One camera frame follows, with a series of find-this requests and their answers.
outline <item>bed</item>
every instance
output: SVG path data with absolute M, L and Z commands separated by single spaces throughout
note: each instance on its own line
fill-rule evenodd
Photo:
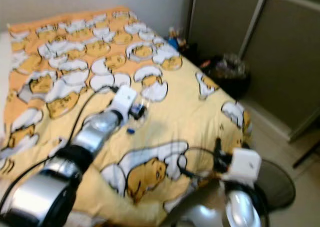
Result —
M 0 42 L 1 78 L 9 74 L 1 82 L 1 192 L 64 146 L 92 93 L 75 134 L 107 108 L 114 96 L 107 86 L 131 86 L 149 103 L 145 123 L 134 134 L 126 126 L 115 133 L 83 176 L 70 215 L 77 226 L 158 226 L 206 180 L 183 174 L 178 161 L 218 176 L 205 150 L 220 138 L 232 154 L 250 139 L 248 112 L 128 8 L 59 15 L 9 33 L 11 61 L 9 34 Z

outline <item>black trash bin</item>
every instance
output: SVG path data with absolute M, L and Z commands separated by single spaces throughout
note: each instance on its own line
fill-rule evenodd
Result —
M 235 54 L 207 58 L 201 62 L 199 68 L 236 100 L 248 91 L 251 82 L 250 71 Z

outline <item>tiled floor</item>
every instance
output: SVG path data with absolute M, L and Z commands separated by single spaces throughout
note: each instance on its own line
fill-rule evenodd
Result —
M 259 154 L 270 161 L 283 167 L 292 177 L 296 187 L 296 199 L 292 206 L 271 214 L 270 225 L 272 227 L 319 227 L 320 226 L 320 157 L 311 156 L 297 169 L 292 164 L 307 151 L 319 138 L 320 130 L 305 134 L 292 144 L 272 131 L 258 118 L 252 116 L 253 132 L 252 144 Z M 176 218 L 179 212 L 183 212 L 189 203 L 195 201 L 209 208 L 217 204 L 215 184 L 212 183 L 195 195 L 189 197 L 177 212 L 172 213 L 171 218 Z M 179 227 L 192 225 L 183 223 Z

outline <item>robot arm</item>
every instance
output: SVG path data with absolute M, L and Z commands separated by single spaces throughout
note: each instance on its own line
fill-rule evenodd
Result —
M 69 145 L 15 191 L 0 227 L 62 227 L 82 176 L 105 141 L 128 121 L 129 113 L 139 114 L 131 113 L 136 97 L 133 89 L 121 86 L 104 113 L 92 118 Z

